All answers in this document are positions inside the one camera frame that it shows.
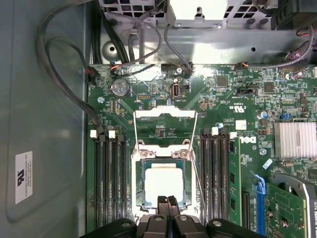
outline motherboard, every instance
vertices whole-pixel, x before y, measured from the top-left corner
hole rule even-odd
[[[99,140],[88,121],[87,232],[122,217],[138,222],[155,214],[158,195],[174,195],[202,223],[315,237],[313,65],[93,67],[87,102],[106,134]]]

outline heatsink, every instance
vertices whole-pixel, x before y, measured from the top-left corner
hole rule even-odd
[[[275,123],[275,155],[281,159],[317,157],[315,122]]]

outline blue pcie slot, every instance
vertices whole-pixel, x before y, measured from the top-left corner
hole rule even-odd
[[[257,232],[260,235],[265,235],[265,210],[264,210],[264,195],[266,195],[266,187],[264,178],[255,175],[258,180],[258,184],[254,189],[257,192]]]

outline label sticker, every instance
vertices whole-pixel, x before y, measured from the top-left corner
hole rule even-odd
[[[236,120],[236,130],[246,130],[247,121],[246,120]]]
[[[33,194],[32,151],[15,156],[15,204]]]

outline ul logo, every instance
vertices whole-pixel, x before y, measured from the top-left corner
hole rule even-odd
[[[22,184],[23,181],[24,181],[24,170],[21,170],[18,173],[18,187]]]

